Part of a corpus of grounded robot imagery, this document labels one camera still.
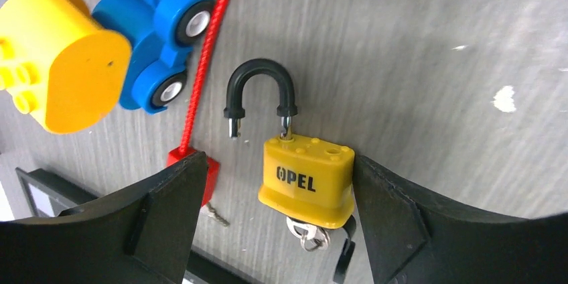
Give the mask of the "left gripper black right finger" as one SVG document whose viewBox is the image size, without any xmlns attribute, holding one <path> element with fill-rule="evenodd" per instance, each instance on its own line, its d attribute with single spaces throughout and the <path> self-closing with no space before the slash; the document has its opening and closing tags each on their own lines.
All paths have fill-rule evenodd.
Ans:
<svg viewBox="0 0 568 284">
<path fill-rule="evenodd" d="M 375 283 L 566 283 L 567 214 L 519 218 L 452 200 L 357 155 Z"/>
</svg>

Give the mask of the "red cable padlock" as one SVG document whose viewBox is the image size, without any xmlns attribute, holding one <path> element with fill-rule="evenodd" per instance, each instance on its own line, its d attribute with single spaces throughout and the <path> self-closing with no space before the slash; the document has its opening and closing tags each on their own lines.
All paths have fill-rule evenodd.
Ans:
<svg viewBox="0 0 568 284">
<path fill-rule="evenodd" d="M 182 136 L 180 139 L 180 146 L 172 149 L 168 153 L 166 161 L 166 166 L 168 167 L 197 151 L 190 146 L 190 141 L 192 138 L 194 123 L 204 89 L 206 76 L 210 68 L 210 61 L 214 53 L 218 32 L 220 30 L 224 14 L 229 3 L 230 0 L 216 0 L 215 2 L 210 26 L 206 31 L 206 36 L 204 38 L 204 43 L 202 46 L 202 52 L 196 70 L 196 76 L 184 123 L 184 129 L 182 131 Z"/>
</svg>

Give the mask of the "yellow black padlock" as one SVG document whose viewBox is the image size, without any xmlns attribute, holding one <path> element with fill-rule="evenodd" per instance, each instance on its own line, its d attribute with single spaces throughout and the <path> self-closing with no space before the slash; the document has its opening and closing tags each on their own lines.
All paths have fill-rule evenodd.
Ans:
<svg viewBox="0 0 568 284">
<path fill-rule="evenodd" d="M 356 248 L 352 193 L 355 152 L 348 146 L 293 132 L 292 120 L 298 114 L 293 80 L 284 66 L 266 58 L 242 63 L 228 81 L 224 117 L 230 138 L 240 137 L 244 87 L 261 74 L 278 86 L 281 131 L 263 145 L 263 183 L 258 199 L 285 217 L 322 227 L 328 233 L 344 230 L 346 239 L 332 276 L 334 283 L 344 283 Z"/>
</svg>

